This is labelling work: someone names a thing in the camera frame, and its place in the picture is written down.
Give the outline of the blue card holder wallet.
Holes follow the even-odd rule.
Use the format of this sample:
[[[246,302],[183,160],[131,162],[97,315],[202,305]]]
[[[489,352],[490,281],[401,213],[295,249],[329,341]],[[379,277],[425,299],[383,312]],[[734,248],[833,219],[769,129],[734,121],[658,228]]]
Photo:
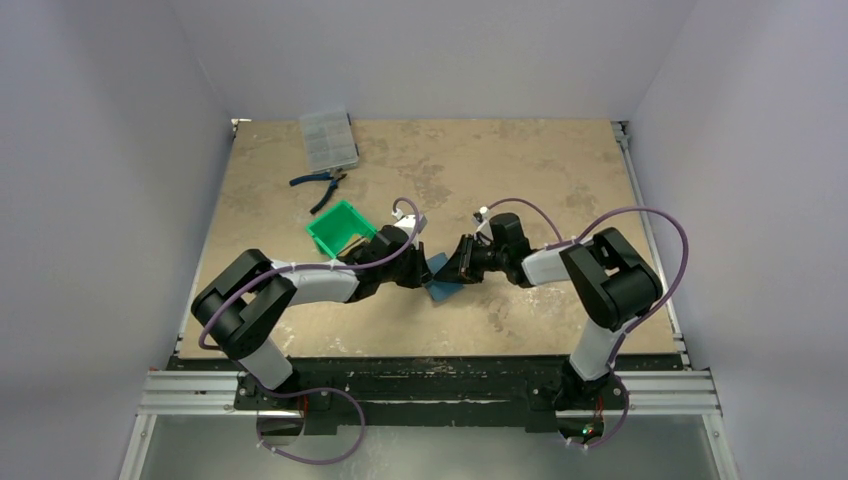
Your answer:
[[[430,272],[435,275],[447,262],[448,256],[444,252],[441,252],[430,257],[427,260],[427,266]],[[434,303],[444,302],[463,289],[464,286],[462,284],[438,281],[435,278],[425,285],[425,290]]]

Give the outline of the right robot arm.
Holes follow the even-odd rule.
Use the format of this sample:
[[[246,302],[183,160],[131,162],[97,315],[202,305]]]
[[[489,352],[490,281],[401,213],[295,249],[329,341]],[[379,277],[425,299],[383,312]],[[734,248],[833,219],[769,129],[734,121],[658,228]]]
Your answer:
[[[571,282],[588,322],[562,368],[561,392],[573,406],[588,405],[611,373],[614,347],[625,328],[661,299],[658,275],[615,228],[586,243],[534,249],[514,213],[495,215],[488,227],[488,235],[463,236],[434,279],[478,284],[487,272],[501,272],[522,288]]]

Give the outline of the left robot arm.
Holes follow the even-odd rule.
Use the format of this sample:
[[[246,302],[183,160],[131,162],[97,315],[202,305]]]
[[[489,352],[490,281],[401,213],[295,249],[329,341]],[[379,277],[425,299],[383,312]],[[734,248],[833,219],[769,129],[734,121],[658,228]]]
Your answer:
[[[317,264],[274,262],[248,249],[195,297],[190,312],[226,357],[260,383],[260,397],[284,409],[297,399],[298,382],[270,335],[287,308],[355,303],[384,283],[415,289],[431,278],[422,243],[385,225],[339,258]]]

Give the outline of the green plastic bin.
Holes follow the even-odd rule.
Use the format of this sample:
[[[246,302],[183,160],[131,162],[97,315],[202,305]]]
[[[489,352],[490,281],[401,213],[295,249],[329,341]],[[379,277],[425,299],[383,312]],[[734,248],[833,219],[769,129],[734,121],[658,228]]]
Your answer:
[[[352,241],[372,239],[377,228],[350,202],[342,200],[318,215],[305,231],[320,253],[335,258]]]

